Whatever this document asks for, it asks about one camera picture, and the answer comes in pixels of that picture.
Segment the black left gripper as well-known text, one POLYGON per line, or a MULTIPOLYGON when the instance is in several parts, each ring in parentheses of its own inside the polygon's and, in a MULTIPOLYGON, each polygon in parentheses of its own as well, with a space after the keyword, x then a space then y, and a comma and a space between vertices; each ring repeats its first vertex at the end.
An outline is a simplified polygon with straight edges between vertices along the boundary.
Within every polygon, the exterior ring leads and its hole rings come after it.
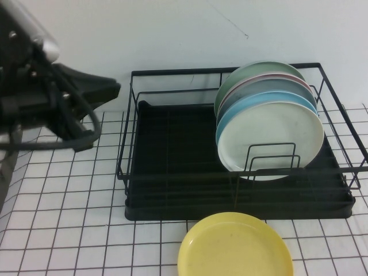
POLYGON ((94 110, 118 97, 121 85, 113 78, 91 75, 54 63, 75 93, 55 82, 1 84, 1 124, 48 124, 48 129, 63 141, 90 136, 77 120, 84 111, 76 95, 94 110))

